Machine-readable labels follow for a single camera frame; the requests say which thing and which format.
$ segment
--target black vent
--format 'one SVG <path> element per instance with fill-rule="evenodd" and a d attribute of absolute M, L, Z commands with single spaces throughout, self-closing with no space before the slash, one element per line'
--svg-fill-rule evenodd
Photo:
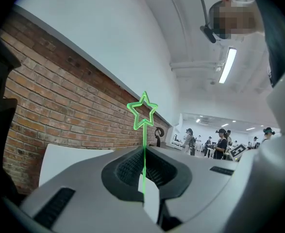
<path fill-rule="evenodd" d="M 39 211 L 34 220 L 50 229 L 74 193 L 75 191 L 70 188 L 61 188 Z"/>

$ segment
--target black shirt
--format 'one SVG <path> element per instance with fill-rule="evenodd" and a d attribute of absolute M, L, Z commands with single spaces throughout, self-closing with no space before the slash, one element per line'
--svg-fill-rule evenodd
<path fill-rule="evenodd" d="M 217 147 L 225 150 L 227 147 L 227 140 L 225 138 L 220 139 L 218 141 Z M 223 153 L 224 152 L 215 150 L 214 159 L 221 159 L 223 157 Z"/>
<path fill-rule="evenodd" d="M 285 73 L 285 0 L 255 0 L 261 12 L 274 87 Z"/>

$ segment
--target black rubber pad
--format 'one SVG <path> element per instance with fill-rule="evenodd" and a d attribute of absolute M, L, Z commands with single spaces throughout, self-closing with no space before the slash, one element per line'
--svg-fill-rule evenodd
<path fill-rule="evenodd" d="M 226 168 L 222 168 L 222 167 L 218 167 L 218 166 L 213 166 L 212 168 L 210 168 L 210 170 L 217 172 L 217 173 L 230 175 L 230 176 L 234 173 L 234 170 L 230 170 L 230 169 L 226 169 Z"/>
<path fill-rule="evenodd" d="M 74 193 L 75 191 L 70 188 L 61 188 L 38 212 L 38 214 L 34 217 L 34 220 L 44 227 L 50 229 Z"/>

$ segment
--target white wall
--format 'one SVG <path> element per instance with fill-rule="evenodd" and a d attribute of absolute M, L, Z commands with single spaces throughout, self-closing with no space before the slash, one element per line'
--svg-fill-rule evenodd
<path fill-rule="evenodd" d="M 182 94 L 179 100 L 181 113 L 220 117 L 254 124 L 278 127 L 275 117 L 265 99 L 243 96 L 242 94 L 217 94 L 196 92 Z"/>
<path fill-rule="evenodd" d="M 144 0 L 18 0 L 36 23 L 139 98 L 147 91 L 158 114 L 178 123 L 179 89 L 170 53 Z"/>
<path fill-rule="evenodd" d="M 190 121 L 190 120 L 183 121 L 182 131 L 181 133 L 177 133 L 178 135 L 177 139 L 182 140 L 185 131 L 188 128 L 191 128 L 193 130 L 194 137 L 201 135 L 201 143 L 203 144 L 208 140 L 208 137 L 210 136 L 212 137 L 213 142 L 217 142 L 219 140 L 219 135 L 216 133 L 216 130 L 219 130 L 219 128 L 199 125 L 195 121 Z M 243 144 L 248 143 L 248 134 L 246 133 L 232 131 L 230 137 L 232 138 L 233 142 L 237 141 L 238 143 L 243 143 Z"/>

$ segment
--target ceiling pipe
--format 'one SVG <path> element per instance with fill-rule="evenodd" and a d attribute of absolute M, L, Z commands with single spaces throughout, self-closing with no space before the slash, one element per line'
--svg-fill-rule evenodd
<path fill-rule="evenodd" d="M 224 63 L 222 62 L 212 62 L 212 61 L 193 61 L 193 62 L 179 62 L 170 63 L 171 70 L 180 68 L 215 68 L 221 67 Z"/>

